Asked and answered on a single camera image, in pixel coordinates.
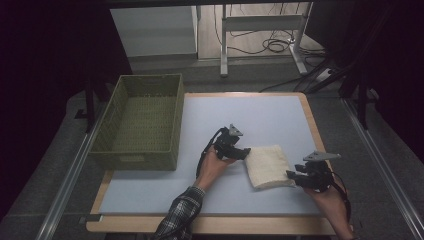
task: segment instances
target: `beige towel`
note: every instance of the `beige towel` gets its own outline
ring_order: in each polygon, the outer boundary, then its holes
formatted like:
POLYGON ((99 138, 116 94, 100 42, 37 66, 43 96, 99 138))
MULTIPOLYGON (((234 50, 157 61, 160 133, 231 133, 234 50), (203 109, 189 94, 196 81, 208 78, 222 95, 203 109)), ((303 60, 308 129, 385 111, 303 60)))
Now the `beige towel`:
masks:
POLYGON ((246 157, 247 171, 254 188, 271 188, 294 186, 294 181, 287 178, 290 170, 280 146, 252 147, 246 157))

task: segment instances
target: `green plastic crate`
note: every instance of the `green plastic crate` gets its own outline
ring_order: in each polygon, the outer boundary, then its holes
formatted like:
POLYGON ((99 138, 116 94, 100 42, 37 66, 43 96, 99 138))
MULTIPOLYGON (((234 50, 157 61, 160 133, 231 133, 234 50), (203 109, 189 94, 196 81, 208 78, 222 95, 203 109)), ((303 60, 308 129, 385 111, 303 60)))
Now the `green plastic crate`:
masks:
POLYGON ((89 151, 107 170, 177 168, 181 74, 121 76, 89 151))

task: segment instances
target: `wooden floor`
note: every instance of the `wooden floor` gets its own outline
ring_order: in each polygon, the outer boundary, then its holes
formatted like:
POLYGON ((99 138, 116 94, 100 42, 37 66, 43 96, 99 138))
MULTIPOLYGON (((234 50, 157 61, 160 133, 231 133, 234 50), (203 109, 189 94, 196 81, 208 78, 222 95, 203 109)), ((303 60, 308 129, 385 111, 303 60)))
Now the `wooden floor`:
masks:
MULTIPOLYGON (((275 4, 233 4, 227 5, 227 16, 251 16, 251 15, 291 15, 302 14, 307 3, 275 3, 275 4)), ((222 5, 201 6, 201 18, 198 23, 198 57, 199 59, 220 58, 221 49, 221 18, 222 5)), ((278 56, 290 55, 288 49, 280 53, 270 50, 263 51, 263 42, 272 38, 287 41, 291 31, 260 31, 260 32, 228 32, 227 46, 229 57, 252 57, 252 56, 278 56)), ((301 46, 308 49, 321 49, 315 41, 304 36, 301 46)), ((273 50, 282 50, 286 44, 273 46, 273 50)))

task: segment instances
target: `plaid shirt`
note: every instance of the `plaid shirt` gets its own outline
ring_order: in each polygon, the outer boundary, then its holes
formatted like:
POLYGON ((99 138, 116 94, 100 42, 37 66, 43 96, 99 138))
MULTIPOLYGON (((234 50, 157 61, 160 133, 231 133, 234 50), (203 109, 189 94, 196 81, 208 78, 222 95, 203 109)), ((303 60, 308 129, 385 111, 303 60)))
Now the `plaid shirt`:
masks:
POLYGON ((178 196, 162 220, 151 240, 189 240, 191 239, 191 223, 202 208, 205 191, 198 187, 188 187, 178 196))

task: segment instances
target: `person's left hand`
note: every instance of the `person's left hand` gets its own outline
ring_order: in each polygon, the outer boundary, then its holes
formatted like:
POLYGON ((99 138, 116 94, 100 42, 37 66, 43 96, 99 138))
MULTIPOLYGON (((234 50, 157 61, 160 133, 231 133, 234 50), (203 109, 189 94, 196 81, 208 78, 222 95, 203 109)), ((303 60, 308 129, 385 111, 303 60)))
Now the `person's left hand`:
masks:
POLYGON ((228 165, 234 163, 236 159, 220 160, 216 155, 216 150, 212 145, 205 155, 202 167, 200 168, 199 177, 194 182, 194 185, 208 190, 213 182, 225 171, 228 165))

